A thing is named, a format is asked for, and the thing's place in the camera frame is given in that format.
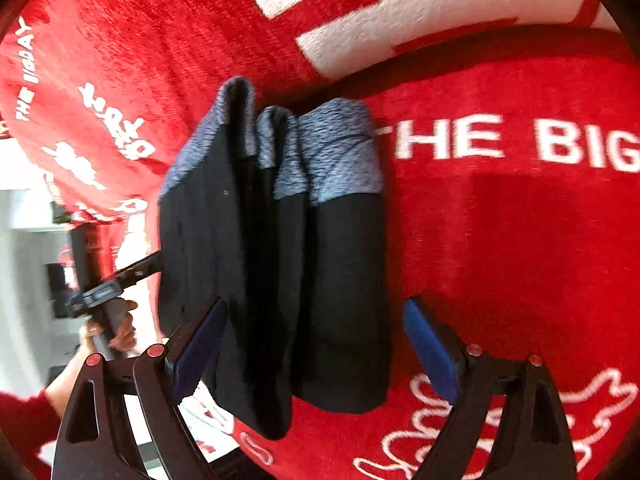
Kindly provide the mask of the red sleeved left forearm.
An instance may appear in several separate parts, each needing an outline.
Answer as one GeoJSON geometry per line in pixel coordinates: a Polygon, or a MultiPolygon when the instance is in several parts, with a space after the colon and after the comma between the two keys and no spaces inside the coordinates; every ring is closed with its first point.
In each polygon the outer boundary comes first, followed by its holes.
{"type": "Polygon", "coordinates": [[[1,478],[50,479],[51,466],[41,449],[56,440],[70,394],[85,360],[93,353],[80,347],[47,388],[29,398],[1,393],[1,478]]]}

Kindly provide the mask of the person's left hand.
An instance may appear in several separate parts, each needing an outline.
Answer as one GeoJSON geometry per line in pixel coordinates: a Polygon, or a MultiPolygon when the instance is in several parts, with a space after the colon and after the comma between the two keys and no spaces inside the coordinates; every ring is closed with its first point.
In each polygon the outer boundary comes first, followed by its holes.
{"type": "MultiPolygon", "coordinates": [[[[132,300],[122,300],[122,304],[125,306],[126,311],[122,315],[118,326],[114,329],[114,337],[108,342],[108,346],[112,350],[129,352],[137,344],[134,318],[130,312],[136,310],[138,305],[132,300]]],[[[85,325],[79,331],[80,347],[78,352],[83,353],[85,356],[96,352],[96,345],[93,339],[100,336],[102,332],[103,327],[96,321],[89,320],[85,322],[85,325]]]]}

